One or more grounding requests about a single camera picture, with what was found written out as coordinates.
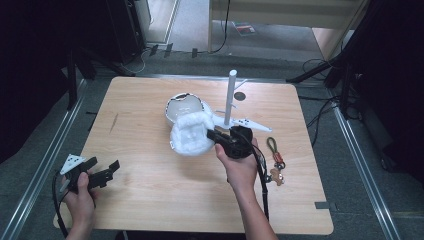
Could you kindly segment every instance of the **person's right hand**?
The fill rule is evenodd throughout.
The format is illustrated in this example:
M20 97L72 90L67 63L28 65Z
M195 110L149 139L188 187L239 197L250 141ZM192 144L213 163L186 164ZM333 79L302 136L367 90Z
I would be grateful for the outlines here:
M252 139L252 144L258 147L256 138ZM251 154L244 159L229 158L220 144L215 145L215 151L216 157L225 167L228 182L233 190L235 192L253 190L258 169L255 156Z

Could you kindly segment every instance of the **white rod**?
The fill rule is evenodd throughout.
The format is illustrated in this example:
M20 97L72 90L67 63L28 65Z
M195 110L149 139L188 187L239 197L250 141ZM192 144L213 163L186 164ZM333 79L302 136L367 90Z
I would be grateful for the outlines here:
M237 90L237 88L241 87L241 85L243 85L245 82L249 81L249 79L244 79L243 82L239 83L234 90Z
M237 71L231 70L230 76L228 78L227 102L225 106L225 119L224 119L225 126L228 126L230 124L231 108L233 104L234 86L236 84L236 78L237 78Z

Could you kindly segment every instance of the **metal frame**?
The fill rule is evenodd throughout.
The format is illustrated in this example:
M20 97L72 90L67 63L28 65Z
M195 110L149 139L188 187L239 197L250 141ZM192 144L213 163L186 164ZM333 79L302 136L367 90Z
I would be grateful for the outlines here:
M22 227L24 226L26 219L31 213L32 207L34 206L35 201L37 200L37 197L43 188L50 170L56 160L57 154L59 153L60 148L62 147L66 136L68 135L69 129L71 128L75 117L78 114L81 103L85 96L86 88L87 83L83 79L78 88L80 97L77 100L76 105L70 111L66 112L62 123L59 126L59 129L57 130L49 148L47 149L40 165L38 166L38 169L32 177L31 182L28 184L25 193L19 200L15 212L13 213L12 218L10 219L9 224L7 225L1 239L18 239Z
M334 97L335 94L328 90L328 95ZM383 195L381 194L377 183L368 167L367 161L362 153L358 141L356 140L355 134L353 133L352 127L349 121L345 120L340 109L333 103L334 113L337 121L346 139L346 143L350 149L353 160L355 161L356 168L358 169L359 175L364 184L365 190L367 191L368 197L370 198L371 204L374 208L375 214L380 222L386 239L401 239L396 224L393 221L392 215L389 208L386 205Z

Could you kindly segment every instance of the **fluffy white material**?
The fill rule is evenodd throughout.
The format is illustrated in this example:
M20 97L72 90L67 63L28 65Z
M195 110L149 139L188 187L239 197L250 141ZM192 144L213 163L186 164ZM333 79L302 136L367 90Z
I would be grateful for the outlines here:
M199 111L179 116L171 131L171 147L184 156L198 156L209 151L214 141L207 138L207 130L215 124L210 114Z

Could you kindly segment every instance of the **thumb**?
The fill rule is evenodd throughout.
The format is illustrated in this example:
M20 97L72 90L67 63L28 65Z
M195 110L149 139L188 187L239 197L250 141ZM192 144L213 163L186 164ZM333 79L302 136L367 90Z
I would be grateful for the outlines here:
M78 177L78 193L79 194L85 194L88 193L87 187L88 187L88 174L85 172L82 172L80 176Z
M219 144L215 144L215 152L216 157L222 162L225 163L227 161L227 154L225 153L224 148Z

